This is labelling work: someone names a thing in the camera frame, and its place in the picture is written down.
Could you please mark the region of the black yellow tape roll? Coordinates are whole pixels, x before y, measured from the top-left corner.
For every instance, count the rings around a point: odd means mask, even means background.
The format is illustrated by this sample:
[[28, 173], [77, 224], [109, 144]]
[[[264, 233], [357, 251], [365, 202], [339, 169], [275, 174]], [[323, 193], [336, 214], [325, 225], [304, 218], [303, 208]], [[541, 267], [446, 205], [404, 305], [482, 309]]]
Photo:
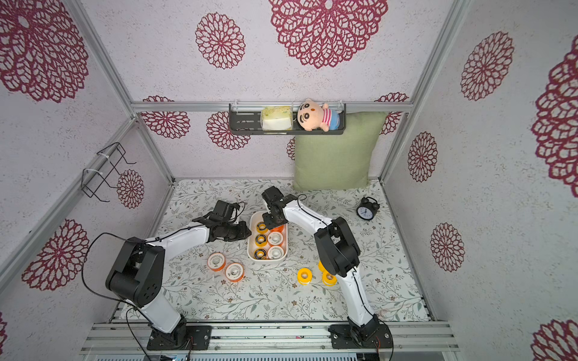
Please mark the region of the black yellow tape roll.
[[256, 230], [257, 230], [257, 232], [258, 232], [259, 234], [266, 234], [266, 233], [269, 231], [269, 229], [267, 228], [265, 222], [259, 222], [259, 223], [256, 225]]
[[258, 248], [265, 248], [268, 245], [268, 239], [265, 234], [258, 234], [255, 239], [254, 243]]
[[256, 260], [266, 260], [267, 259], [267, 250], [263, 248], [258, 248], [254, 252], [254, 258]]

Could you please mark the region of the orange tape roll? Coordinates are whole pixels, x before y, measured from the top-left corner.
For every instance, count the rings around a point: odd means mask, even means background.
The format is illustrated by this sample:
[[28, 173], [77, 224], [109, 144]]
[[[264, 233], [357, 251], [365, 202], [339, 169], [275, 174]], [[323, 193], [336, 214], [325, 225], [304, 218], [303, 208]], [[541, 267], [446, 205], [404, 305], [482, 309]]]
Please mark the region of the orange tape roll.
[[272, 247], [281, 246], [284, 242], [284, 235], [280, 232], [271, 232], [267, 236], [268, 244]]
[[271, 229], [271, 231], [282, 233], [284, 231], [284, 228], [285, 228], [285, 225], [281, 225], [279, 227], [275, 227], [275, 228]]
[[245, 276], [245, 268], [241, 263], [230, 263], [225, 269], [225, 276], [232, 283], [240, 282]]
[[281, 246], [272, 246], [268, 251], [267, 251], [267, 258], [269, 260], [281, 260], [283, 257], [285, 257], [285, 251], [284, 248]]
[[219, 272], [226, 266], [226, 257], [220, 252], [214, 252], [207, 259], [207, 266], [213, 272]]

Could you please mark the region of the white plastic storage box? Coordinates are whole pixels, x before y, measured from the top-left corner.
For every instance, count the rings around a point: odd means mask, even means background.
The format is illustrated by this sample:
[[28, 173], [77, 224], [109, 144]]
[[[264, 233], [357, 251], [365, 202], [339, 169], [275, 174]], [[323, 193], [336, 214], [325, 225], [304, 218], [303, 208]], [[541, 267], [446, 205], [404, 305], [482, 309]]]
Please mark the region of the white plastic storage box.
[[[250, 219], [250, 223], [249, 223], [249, 229], [251, 230], [251, 236], [249, 236], [247, 238], [247, 255], [249, 257], [250, 260], [256, 262], [256, 263], [263, 263], [263, 264], [276, 264], [276, 263], [281, 263], [281, 261], [285, 260], [285, 258], [288, 255], [288, 228], [287, 225], [285, 225], [284, 231], [282, 232], [282, 234], [284, 235], [284, 242], [281, 245], [281, 247], [284, 248], [285, 251], [285, 257], [283, 257], [281, 260], [269, 260], [268, 258], [266, 260], [256, 260], [254, 258], [254, 252], [256, 249], [258, 249], [258, 247], [256, 246], [256, 244], [254, 243], [254, 239], [255, 237], [259, 234], [256, 230], [256, 225], [259, 222], [263, 222], [263, 214], [266, 213], [265, 211], [258, 211], [256, 213], [254, 213], [251, 216]], [[272, 231], [269, 230], [265, 235], [268, 236]], [[272, 246], [270, 246], [269, 244], [263, 248], [266, 249], [267, 251], [271, 248]]]

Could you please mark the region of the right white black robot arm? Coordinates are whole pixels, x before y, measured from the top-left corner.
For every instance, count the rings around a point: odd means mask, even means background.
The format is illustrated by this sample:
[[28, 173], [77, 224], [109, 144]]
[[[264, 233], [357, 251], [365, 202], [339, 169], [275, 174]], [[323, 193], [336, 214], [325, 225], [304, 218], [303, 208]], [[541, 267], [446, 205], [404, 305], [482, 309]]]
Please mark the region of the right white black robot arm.
[[268, 202], [263, 220], [268, 227], [296, 224], [310, 234], [325, 270], [337, 279], [346, 301], [352, 338], [367, 341], [379, 328], [362, 282], [361, 249], [344, 218], [330, 219], [301, 205], [299, 199]]

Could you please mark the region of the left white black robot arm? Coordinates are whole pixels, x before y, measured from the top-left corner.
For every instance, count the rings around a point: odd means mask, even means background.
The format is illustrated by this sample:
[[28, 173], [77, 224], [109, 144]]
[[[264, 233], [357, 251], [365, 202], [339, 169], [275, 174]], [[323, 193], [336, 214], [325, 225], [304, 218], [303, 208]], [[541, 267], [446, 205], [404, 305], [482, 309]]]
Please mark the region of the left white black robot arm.
[[156, 238], [132, 237], [120, 249], [105, 286], [144, 314], [153, 329], [168, 335], [180, 327], [183, 317], [160, 290], [166, 262], [215, 240], [236, 242], [250, 235], [247, 223], [239, 221], [193, 223]]

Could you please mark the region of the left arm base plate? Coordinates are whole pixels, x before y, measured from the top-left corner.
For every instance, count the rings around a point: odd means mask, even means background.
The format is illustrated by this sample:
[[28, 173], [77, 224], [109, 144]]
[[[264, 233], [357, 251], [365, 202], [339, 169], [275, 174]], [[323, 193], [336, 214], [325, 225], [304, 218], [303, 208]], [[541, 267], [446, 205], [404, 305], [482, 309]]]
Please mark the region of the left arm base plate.
[[211, 326], [188, 326], [185, 317], [172, 332], [162, 332], [154, 326], [147, 344], [147, 350], [208, 350], [212, 336]]

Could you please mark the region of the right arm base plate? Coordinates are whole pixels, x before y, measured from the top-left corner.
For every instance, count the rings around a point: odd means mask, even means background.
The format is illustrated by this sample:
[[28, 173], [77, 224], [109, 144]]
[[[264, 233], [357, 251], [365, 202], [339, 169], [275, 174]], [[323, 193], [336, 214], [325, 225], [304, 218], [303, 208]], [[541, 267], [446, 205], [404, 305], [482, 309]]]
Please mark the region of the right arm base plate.
[[351, 320], [348, 324], [331, 324], [328, 327], [331, 334], [333, 349], [391, 349], [394, 339], [388, 325], [374, 315], [363, 326], [356, 326]]

